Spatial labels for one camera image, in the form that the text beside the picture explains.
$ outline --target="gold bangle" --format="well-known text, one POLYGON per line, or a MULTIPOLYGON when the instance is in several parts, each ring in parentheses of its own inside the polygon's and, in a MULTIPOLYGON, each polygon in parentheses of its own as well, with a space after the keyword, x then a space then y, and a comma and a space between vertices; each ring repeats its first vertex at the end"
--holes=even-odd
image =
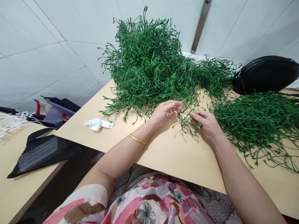
POLYGON ((132 133, 130 134, 130 136, 131 136, 131 138, 134 139, 135 141, 137 141, 137 142, 139 142, 139 143, 141 143, 141 144, 146 144, 146 142, 142 142, 142 141, 138 140, 137 138, 135 138, 135 137, 132 135, 132 133))

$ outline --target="black handbag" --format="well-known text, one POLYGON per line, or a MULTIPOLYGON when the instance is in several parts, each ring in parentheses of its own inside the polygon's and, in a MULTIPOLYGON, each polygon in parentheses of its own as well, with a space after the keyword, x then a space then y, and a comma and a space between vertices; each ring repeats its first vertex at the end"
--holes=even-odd
POLYGON ((281 91, 299 77, 299 64, 290 58, 264 56, 242 67, 232 79, 234 91, 240 95, 281 91))

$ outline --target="white wall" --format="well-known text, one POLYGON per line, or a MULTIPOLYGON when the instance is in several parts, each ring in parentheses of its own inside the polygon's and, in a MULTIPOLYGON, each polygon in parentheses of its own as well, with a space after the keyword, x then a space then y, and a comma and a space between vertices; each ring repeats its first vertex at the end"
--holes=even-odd
POLYGON ((299 62, 299 0, 212 0, 196 54, 243 65, 265 55, 299 62))
POLYGON ((40 95, 84 105, 110 79, 97 58, 112 18, 172 18, 190 51, 203 0, 0 0, 0 106, 35 111, 40 95))
MULTIPOLYGON (((203 0, 0 0, 0 106, 35 111, 33 99, 84 105, 110 80, 97 58, 116 24, 143 13, 172 18, 190 52, 203 0)), ((269 54, 299 62, 299 0, 212 0, 197 55, 246 64, 269 54)))

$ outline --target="woman's right hand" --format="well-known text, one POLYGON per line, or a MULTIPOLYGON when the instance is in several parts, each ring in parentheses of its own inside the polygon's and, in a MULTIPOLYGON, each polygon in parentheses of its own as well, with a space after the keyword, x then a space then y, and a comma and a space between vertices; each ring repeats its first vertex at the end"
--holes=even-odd
POLYGON ((193 122, 202 125, 201 130, 209 140, 225 136, 213 114, 204 110, 197 110, 191 114, 191 117, 193 122))

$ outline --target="woman's left hand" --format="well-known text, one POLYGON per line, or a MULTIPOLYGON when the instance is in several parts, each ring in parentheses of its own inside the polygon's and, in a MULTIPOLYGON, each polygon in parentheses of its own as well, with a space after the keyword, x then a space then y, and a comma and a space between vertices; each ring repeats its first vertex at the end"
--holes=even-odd
POLYGON ((163 124, 165 124, 168 117, 177 116, 177 114, 174 111, 182 111, 181 102, 169 100, 160 103, 159 106, 155 109, 153 115, 150 117, 149 121, 152 122, 156 128, 159 128, 163 124))

